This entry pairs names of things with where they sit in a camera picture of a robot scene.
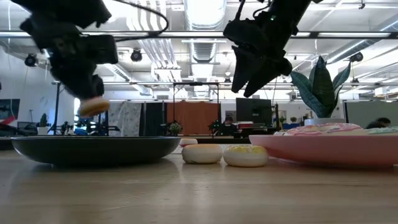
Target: pink plate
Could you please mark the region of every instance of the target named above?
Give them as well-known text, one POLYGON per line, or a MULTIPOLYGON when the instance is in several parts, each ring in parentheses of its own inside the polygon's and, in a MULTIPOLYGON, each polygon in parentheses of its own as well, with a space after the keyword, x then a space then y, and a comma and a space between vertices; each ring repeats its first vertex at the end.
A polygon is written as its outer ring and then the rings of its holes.
POLYGON ((392 166, 398 164, 398 136, 272 136, 253 135, 255 146, 272 157, 329 166, 392 166))

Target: ceiling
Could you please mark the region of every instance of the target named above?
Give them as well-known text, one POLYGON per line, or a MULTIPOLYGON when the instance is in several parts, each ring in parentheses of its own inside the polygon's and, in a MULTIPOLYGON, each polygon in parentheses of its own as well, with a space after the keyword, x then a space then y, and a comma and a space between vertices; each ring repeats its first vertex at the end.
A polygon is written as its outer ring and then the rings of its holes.
MULTIPOLYGON (((170 22, 170 30, 187 30, 183 0, 166 0, 165 3, 166 15, 170 22)), ((366 7, 362 10, 358 9, 360 3, 361 1, 358 0, 324 0, 320 4, 312 3, 300 21, 298 28, 302 31, 370 31, 377 29, 380 24, 383 24, 392 17, 396 17, 398 20, 398 1, 366 0, 366 7)), ((128 9, 127 6, 117 2, 112 5, 113 7, 109 9, 113 12, 115 20, 103 25, 100 30, 129 30, 126 25, 126 18, 131 13, 131 10, 128 9)), ((228 21, 235 17, 238 6, 238 0, 227 0, 223 27, 219 30, 223 30, 228 21)), ((253 11, 264 6, 265 4, 258 3, 257 1, 247 0, 241 18, 251 17, 253 11)), ((198 10, 203 11, 201 12, 203 13, 203 17, 206 16, 206 6, 198 10)), ((0 30, 19 30, 19 24, 28 15, 29 13, 19 6, 9 1, 0 0, 0 30)), ((327 56, 350 42, 352 42, 352 40, 296 39, 290 40, 285 50, 287 52, 287 58, 292 63, 293 67, 296 67, 301 63, 307 62, 307 60, 314 55, 327 56)), ((182 39, 172 39, 171 43, 178 66, 181 68, 181 78, 192 78, 192 58, 190 56, 189 44, 182 43, 182 39)), ((33 41, 29 39, 0 39, 0 44, 6 46, 14 55, 20 55, 21 57, 24 57, 28 53, 37 52, 33 41)), ((231 73, 231 76, 233 76, 235 57, 231 51, 231 42, 227 41, 226 43, 217 45, 216 58, 215 61, 213 61, 215 65, 209 79, 222 81, 226 78, 227 72, 231 73)), ((353 75, 356 76, 375 72, 386 65, 397 62, 398 51, 395 50, 397 46, 398 40, 382 40, 362 50, 361 52, 364 55, 364 60, 354 66, 353 75)), ((132 52, 133 48, 141 48, 139 42, 121 42, 118 43, 118 47, 121 53, 119 64, 134 80, 144 82, 155 81, 154 76, 150 74, 152 62, 144 50, 141 51, 143 53, 142 61, 132 62, 129 58, 129 54, 132 52)), ((308 74, 311 68, 310 65, 311 63, 309 66, 301 69, 300 72, 308 74)), ((346 65, 347 62, 340 61, 335 64, 336 68, 334 69, 342 70, 346 65)), ((112 81, 117 79, 114 73, 106 68, 100 67, 98 72, 105 77, 105 80, 112 81)), ((381 72, 377 75, 370 76, 366 82, 381 82, 387 78, 394 77, 398 78, 398 67, 396 69, 389 69, 388 72, 381 72)))

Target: table surface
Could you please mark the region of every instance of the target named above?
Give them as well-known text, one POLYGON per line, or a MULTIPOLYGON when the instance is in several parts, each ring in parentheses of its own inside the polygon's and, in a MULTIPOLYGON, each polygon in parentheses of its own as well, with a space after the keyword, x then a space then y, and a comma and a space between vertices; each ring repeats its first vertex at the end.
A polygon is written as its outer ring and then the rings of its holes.
POLYGON ((398 170, 327 169, 271 159, 62 169, 0 152, 1 224, 398 223, 398 170))

